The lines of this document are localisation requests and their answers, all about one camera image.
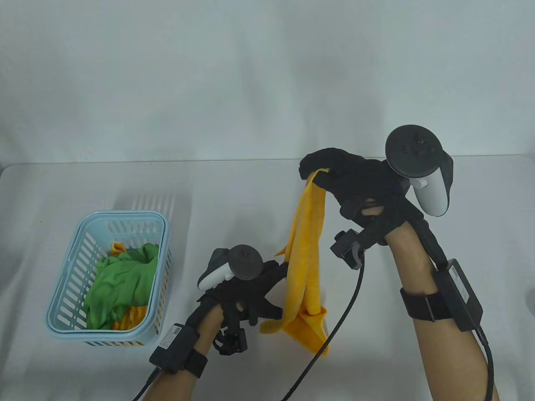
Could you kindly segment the person's right hand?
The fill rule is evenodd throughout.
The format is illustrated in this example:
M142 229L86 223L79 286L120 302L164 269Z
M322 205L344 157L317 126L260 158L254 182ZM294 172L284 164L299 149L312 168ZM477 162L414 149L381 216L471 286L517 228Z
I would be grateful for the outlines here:
M405 222L417 233L428 229L422 212L406 198L408 180L396 174L386 161L325 148L300 161L301 179L313 173L313 183L332 193L340 204L340 214L368 234L388 234Z

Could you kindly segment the person's left hand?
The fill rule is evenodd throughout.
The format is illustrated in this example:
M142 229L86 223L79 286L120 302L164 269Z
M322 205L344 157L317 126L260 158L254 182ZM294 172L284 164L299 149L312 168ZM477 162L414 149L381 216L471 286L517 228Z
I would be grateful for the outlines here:
M197 301L220 305L223 315L221 328L239 326L241 321L256 326L260 318L280 320L283 309L273 305L266 295L276 284L286 279L287 273L287 262L279 264L275 260L269 260L264 262L262 273L258 277L250 280L230 279L208 290Z

